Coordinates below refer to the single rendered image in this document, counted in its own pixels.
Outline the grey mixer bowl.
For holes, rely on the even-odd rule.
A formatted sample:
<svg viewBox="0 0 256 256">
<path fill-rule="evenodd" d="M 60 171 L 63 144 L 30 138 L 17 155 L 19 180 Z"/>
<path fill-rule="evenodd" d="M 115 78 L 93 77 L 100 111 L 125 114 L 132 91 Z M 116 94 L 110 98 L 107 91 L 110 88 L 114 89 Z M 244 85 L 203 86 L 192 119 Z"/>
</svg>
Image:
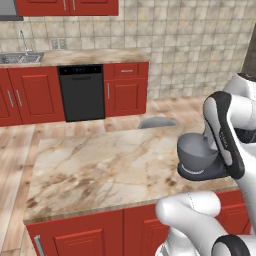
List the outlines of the grey mixer bowl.
<svg viewBox="0 0 256 256">
<path fill-rule="evenodd" d="M 208 168 L 218 155 L 208 145 L 207 139 L 199 133 L 187 133 L 179 137 L 177 153 L 180 163 L 189 173 L 199 173 Z"/>
</svg>

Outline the grey stand mixer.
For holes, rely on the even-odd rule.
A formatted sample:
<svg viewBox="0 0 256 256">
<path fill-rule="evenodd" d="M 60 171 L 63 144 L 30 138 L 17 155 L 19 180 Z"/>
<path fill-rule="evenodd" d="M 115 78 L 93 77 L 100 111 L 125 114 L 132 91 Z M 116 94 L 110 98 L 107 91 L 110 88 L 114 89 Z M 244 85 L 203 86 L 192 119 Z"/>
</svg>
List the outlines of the grey stand mixer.
<svg viewBox="0 0 256 256">
<path fill-rule="evenodd" d="M 199 133 L 187 133 L 177 141 L 177 167 L 180 176 L 191 181 L 205 181 L 228 176 L 218 150 L 211 149 Z"/>
</svg>

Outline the red cupboard with drawer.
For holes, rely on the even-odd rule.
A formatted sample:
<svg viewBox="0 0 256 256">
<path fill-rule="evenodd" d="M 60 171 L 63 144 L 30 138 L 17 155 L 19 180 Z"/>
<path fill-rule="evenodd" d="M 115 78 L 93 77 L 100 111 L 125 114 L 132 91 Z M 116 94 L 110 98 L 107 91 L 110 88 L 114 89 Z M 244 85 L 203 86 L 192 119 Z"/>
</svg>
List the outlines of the red cupboard with drawer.
<svg viewBox="0 0 256 256">
<path fill-rule="evenodd" d="M 148 61 L 103 65 L 107 117 L 146 112 L 148 70 Z"/>
</svg>

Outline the black dishwasher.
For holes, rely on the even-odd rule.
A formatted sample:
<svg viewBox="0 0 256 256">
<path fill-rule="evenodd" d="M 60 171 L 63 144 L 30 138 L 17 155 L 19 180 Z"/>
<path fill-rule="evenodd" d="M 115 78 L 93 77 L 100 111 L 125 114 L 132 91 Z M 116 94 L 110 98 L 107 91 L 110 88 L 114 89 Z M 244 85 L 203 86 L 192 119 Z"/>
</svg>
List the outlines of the black dishwasher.
<svg viewBox="0 0 256 256">
<path fill-rule="evenodd" d="M 102 64 L 59 66 L 58 74 L 67 122 L 105 118 Z"/>
</svg>

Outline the red base cupboard run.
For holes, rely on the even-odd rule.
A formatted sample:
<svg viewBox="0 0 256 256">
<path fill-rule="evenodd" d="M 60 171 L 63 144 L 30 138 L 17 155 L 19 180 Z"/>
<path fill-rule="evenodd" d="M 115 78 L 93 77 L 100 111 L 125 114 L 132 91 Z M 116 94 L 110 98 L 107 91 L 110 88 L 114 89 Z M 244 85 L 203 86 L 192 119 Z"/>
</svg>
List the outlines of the red base cupboard run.
<svg viewBox="0 0 256 256">
<path fill-rule="evenodd" d="M 0 127 L 64 120 L 56 67 L 0 69 Z"/>
</svg>

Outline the red island cupboard door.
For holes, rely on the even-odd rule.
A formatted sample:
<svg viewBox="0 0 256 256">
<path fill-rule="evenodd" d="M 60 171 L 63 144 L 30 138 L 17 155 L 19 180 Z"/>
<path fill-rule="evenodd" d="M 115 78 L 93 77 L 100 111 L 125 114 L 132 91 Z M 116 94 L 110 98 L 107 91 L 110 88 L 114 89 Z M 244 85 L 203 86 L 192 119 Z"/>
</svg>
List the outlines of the red island cupboard door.
<svg viewBox="0 0 256 256">
<path fill-rule="evenodd" d="M 218 192 L 221 211 L 216 219 L 229 234 L 249 235 L 251 223 L 243 195 L 239 190 Z"/>
<path fill-rule="evenodd" d="M 156 217 L 154 204 L 126 208 L 123 231 L 124 256 L 155 256 L 168 235 L 168 227 Z"/>
<path fill-rule="evenodd" d="M 37 256 L 37 235 L 44 256 L 123 256 L 122 210 L 27 224 L 26 228 Z"/>
</svg>

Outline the steel sink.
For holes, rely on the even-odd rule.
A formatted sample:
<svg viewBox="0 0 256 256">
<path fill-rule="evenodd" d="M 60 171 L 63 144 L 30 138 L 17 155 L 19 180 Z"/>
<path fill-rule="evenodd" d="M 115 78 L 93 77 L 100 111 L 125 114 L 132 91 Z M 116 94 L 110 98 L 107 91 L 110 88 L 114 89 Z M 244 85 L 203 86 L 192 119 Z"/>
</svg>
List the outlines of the steel sink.
<svg viewBox="0 0 256 256">
<path fill-rule="evenodd" d="M 43 52 L 0 54 L 0 64 L 38 63 L 43 56 Z"/>
</svg>

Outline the steel tap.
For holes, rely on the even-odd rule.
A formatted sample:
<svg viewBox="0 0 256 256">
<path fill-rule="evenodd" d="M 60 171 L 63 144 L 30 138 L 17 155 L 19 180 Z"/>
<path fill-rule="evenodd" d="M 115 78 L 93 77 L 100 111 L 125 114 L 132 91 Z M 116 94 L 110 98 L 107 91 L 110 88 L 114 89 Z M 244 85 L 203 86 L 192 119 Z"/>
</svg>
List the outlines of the steel tap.
<svg viewBox="0 0 256 256">
<path fill-rule="evenodd" d="M 22 42 L 23 42 L 23 47 L 24 47 L 24 53 L 25 53 L 25 55 L 28 55 L 29 53 L 32 53 L 32 52 L 33 52 L 33 49 L 32 49 L 32 48 L 29 49 L 29 48 L 27 47 L 27 44 L 26 44 L 26 41 L 25 41 L 25 37 L 24 37 L 24 33 L 23 33 L 22 30 L 19 31 L 19 35 L 20 35 L 20 38 L 21 38 L 21 40 L 22 40 Z"/>
</svg>

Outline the grey extractor hood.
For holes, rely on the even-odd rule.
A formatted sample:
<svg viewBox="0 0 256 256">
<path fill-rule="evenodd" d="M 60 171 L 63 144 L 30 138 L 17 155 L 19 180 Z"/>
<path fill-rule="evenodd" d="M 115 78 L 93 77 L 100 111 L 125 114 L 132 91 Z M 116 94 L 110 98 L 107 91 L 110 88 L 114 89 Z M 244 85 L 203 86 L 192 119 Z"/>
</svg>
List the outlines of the grey extractor hood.
<svg viewBox="0 0 256 256">
<path fill-rule="evenodd" d="M 18 15 L 16 0 L 0 0 L 0 21 L 23 21 Z"/>
</svg>

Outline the grey wall socket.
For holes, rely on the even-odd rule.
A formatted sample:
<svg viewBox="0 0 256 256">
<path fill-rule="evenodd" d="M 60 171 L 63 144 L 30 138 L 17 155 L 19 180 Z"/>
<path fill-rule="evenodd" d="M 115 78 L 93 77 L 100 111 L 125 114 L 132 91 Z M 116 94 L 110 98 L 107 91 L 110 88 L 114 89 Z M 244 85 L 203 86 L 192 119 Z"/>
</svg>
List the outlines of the grey wall socket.
<svg viewBox="0 0 256 256">
<path fill-rule="evenodd" d="M 50 40 L 51 48 L 53 50 L 66 50 L 66 40 L 64 38 L 52 38 Z"/>
</svg>

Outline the red wall cupboards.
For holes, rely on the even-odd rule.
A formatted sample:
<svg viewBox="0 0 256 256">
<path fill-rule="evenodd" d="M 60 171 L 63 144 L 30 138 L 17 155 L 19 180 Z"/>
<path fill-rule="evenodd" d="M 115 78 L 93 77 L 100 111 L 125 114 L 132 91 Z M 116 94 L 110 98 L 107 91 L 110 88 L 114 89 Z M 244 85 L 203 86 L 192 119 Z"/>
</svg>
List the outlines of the red wall cupboards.
<svg viewBox="0 0 256 256">
<path fill-rule="evenodd" d="M 118 0 L 16 0 L 20 16 L 117 16 Z"/>
</svg>

